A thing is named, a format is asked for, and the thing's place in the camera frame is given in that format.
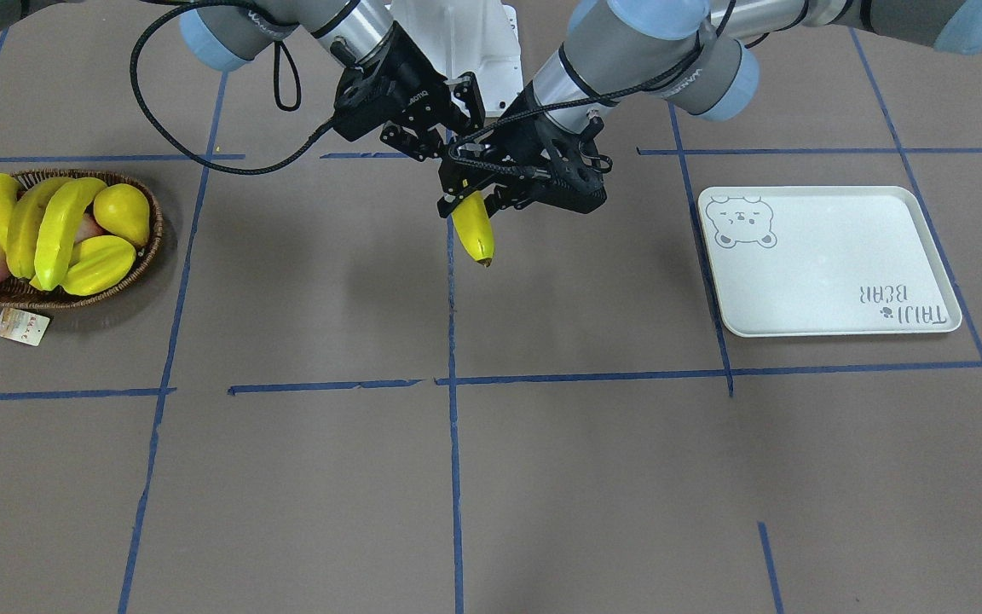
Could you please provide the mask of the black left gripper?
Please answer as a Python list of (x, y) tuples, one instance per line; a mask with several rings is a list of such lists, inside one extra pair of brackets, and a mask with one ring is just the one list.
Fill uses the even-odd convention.
[(507, 175), (498, 171), (478, 170), (456, 162), (448, 154), (448, 143), (439, 145), (439, 182), (442, 195), (436, 202), (436, 213), (447, 218), (459, 207), (461, 198), (483, 196), (486, 213), (494, 217), (506, 209), (523, 209), (530, 205), (549, 205), (587, 214), (604, 204), (607, 192), (604, 175), (610, 171), (610, 159), (598, 151), (596, 136), (604, 129), (600, 116), (584, 121), (583, 131), (576, 135), (547, 116), (535, 116), (511, 122), (495, 129), (482, 143), (463, 145), (461, 156), (474, 156), (477, 162), (503, 165), (508, 170), (533, 168), (526, 176)]

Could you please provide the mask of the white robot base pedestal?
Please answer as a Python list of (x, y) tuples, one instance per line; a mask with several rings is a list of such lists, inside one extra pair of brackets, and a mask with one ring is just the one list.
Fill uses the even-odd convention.
[(502, 1), (390, 1), (387, 8), (448, 80), (472, 72), (484, 113), (499, 118), (523, 92), (514, 7)]

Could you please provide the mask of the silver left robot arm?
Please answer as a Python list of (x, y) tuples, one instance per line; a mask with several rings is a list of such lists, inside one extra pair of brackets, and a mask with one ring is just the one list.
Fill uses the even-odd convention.
[(605, 118), (637, 93), (726, 121), (759, 87), (751, 50), (772, 32), (839, 25), (938, 52), (982, 52), (982, 1), (583, 1), (568, 35), (504, 115), (448, 144), (441, 217), (483, 190), (488, 215), (605, 202)]

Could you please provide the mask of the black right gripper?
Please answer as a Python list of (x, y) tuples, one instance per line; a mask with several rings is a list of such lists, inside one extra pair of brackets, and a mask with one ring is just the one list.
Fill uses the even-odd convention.
[(486, 124), (478, 75), (447, 78), (399, 24), (370, 57), (344, 70), (334, 101), (334, 129), (354, 142), (379, 128), (379, 140), (409, 159), (444, 153), (440, 126), (480, 130)]

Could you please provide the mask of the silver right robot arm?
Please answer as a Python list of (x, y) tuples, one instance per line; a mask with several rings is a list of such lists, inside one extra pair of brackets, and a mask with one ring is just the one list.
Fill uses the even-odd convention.
[(165, 25), (176, 22), (195, 58), (218, 72), (233, 72), (273, 48), (287, 54), (286, 39), (305, 31), (342, 66), (332, 115), (295, 152), (257, 174), (281, 170), (303, 156), (324, 133), (355, 142), (377, 131), (379, 139), (410, 159), (439, 159), (444, 130), (472, 135), (486, 124), (476, 75), (448, 78), (381, 1), (168, 1), (134, 43), (129, 77), (136, 104), (151, 126), (188, 159), (188, 150), (153, 115), (139, 82), (142, 52)]

